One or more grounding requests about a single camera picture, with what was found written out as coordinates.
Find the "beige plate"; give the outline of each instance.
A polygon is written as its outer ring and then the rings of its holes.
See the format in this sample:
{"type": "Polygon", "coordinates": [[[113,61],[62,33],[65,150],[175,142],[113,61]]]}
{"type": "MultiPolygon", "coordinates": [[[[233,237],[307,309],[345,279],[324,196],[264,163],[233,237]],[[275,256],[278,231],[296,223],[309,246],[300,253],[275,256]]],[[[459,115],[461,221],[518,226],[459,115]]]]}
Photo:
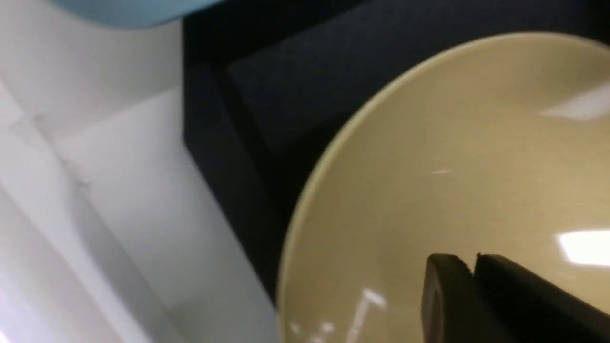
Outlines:
{"type": "Polygon", "coordinates": [[[575,37],[487,38],[398,78],[301,196],[284,342],[421,342],[431,253],[505,255],[610,312],[609,114],[610,50],[575,37]]]}

